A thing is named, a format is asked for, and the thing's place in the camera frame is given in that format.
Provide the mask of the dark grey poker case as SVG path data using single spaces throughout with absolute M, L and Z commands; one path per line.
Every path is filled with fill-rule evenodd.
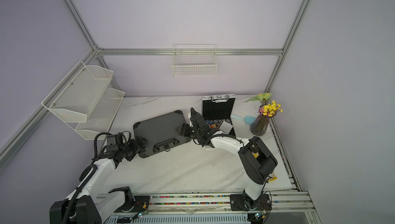
M 160 152 L 168 152 L 171 148 L 190 142 L 191 138 L 179 134 L 179 128 L 184 124 L 186 120 L 181 110 L 135 123 L 135 139 L 146 141 L 144 148 L 138 152 L 139 157 L 147 158 Z

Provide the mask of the silver aluminium poker case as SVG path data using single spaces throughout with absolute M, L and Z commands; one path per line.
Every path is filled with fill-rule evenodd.
M 236 100 L 234 94 L 212 95 L 202 97 L 202 116 L 205 120 L 230 119 Z M 230 135 L 235 136 L 234 128 Z

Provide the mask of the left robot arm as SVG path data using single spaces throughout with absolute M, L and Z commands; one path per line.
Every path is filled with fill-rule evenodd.
M 145 138 L 132 138 L 123 132 L 101 132 L 94 138 L 94 158 L 79 177 L 80 184 L 49 211 L 52 224 L 103 224 L 114 212 L 129 212 L 136 200 L 129 187 L 115 188 L 99 203 L 95 199 L 104 183 L 125 159 L 131 161 L 145 146 Z

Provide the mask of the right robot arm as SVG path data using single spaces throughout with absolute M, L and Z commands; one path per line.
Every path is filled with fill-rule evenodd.
M 278 161 L 261 138 L 243 139 L 211 128 L 203 116 L 190 109 L 190 123 L 177 128 L 179 135 L 194 140 L 202 147 L 210 146 L 238 155 L 249 181 L 241 194 L 231 194 L 231 209 L 234 211 L 271 210 L 271 198 L 264 192 Z

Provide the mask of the row of poker chips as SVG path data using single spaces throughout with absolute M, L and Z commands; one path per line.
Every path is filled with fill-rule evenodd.
M 222 123 L 227 123 L 232 125 L 230 119 L 215 119 L 215 120 L 205 120 L 206 123 L 209 125 L 210 128 L 220 128 Z

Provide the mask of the white card deck box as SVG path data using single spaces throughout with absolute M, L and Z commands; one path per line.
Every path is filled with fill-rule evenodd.
M 221 123 L 221 125 L 219 126 L 219 130 L 221 130 L 221 131 L 223 131 L 224 133 L 227 133 L 227 134 L 230 134 L 232 129 L 233 129 L 233 126 L 230 123 L 226 122 L 226 121 L 223 121 Z

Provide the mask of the white two-tier mesh shelf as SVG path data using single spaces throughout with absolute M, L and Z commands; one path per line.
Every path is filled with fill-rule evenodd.
M 111 87 L 113 71 L 78 62 L 41 102 L 84 140 L 108 132 L 125 93 Z

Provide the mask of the teal plastic scoop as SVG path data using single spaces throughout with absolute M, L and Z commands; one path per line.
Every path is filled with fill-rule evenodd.
M 252 117 L 252 116 L 241 117 L 241 116 L 234 115 L 234 114 L 231 114 L 230 117 L 231 117 L 231 119 L 244 121 L 248 125 L 253 124 L 256 119 L 255 117 Z

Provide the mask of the purple glass vase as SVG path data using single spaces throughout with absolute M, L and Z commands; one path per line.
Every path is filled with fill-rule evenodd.
M 269 122 L 272 118 L 262 116 L 258 113 L 254 123 L 250 126 L 252 134 L 255 136 L 263 136 L 266 133 Z

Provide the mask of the yellow artificial flowers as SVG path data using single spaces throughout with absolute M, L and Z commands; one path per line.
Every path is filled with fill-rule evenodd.
M 277 113 L 283 113 L 283 109 L 281 108 L 281 105 L 272 100 L 271 97 L 272 94 L 269 92 L 257 94 L 246 100 L 245 103 L 260 102 L 261 105 L 258 109 L 258 113 L 262 116 L 272 118 L 276 116 Z

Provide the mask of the yellow dotted work glove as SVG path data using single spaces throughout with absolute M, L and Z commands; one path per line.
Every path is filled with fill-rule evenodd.
M 272 154 L 266 156 L 263 152 L 253 153 L 253 181 L 257 184 L 263 184 L 263 181 L 276 180 L 277 176 L 274 174 L 274 169 L 277 164 L 278 162 Z

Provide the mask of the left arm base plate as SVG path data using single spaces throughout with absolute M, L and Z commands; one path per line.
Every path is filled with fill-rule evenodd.
M 121 206 L 115 210 L 115 213 L 139 213 L 148 210 L 150 205 L 150 196 L 137 195 L 134 196 L 133 203 L 127 202 L 125 206 Z

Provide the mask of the aluminium frame rail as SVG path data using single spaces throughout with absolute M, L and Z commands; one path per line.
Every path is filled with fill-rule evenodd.
M 135 194 L 137 206 L 131 212 L 115 211 L 115 215 L 132 215 L 143 206 L 148 214 L 214 214 L 231 211 L 236 202 L 230 199 L 232 193 L 183 193 L 183 194 Z M 260 208 L 271 213 L 316 212 L 307 192 L 270 191 L 260 201 Z

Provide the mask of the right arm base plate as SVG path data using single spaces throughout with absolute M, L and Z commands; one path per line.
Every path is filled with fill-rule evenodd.
M 245 194 L 231 194 L 229 198 L 232 211 L 269 211 L 272 209 L 268 194 L 262 194 L 256 200 L 251 200 Z

